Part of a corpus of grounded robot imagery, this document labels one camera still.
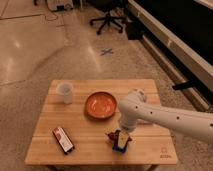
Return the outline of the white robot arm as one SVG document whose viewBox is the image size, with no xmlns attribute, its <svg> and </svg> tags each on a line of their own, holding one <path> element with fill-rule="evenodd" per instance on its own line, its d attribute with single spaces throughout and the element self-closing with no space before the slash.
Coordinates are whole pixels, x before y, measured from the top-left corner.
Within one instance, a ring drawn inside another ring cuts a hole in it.
<svg viewBox="0 0 213 171">
<path fill-rule="evenodd" d="M 133 132 L 139 120 L 145 120 L 171 129 L 207 144 L 213 144 L 213 114 L 177 108 L 152 105 L 146 102 L 146 95 L 141 89 L 133 89 L 118 103 L 121 113 L 119 130 L 107 133 L 115 141 L 121 132 L 127 135 L 126 144 L 132 140 Z"/>
</svg>

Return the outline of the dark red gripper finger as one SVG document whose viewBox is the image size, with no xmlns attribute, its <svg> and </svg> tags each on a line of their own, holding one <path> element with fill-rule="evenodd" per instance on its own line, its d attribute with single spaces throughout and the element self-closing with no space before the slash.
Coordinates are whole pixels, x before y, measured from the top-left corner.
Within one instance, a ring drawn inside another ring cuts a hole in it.
<svg viewBox="0 0 213 171">
<path fill-rule="evenodd" d="M 117 140 L 118 140 L 118 135 L 119 135 L 119 132 L 118 132 L 118 131 L 106 133 L 106 136 L 107 136 L 111 141 L 117 141 Z"/>
</svg>

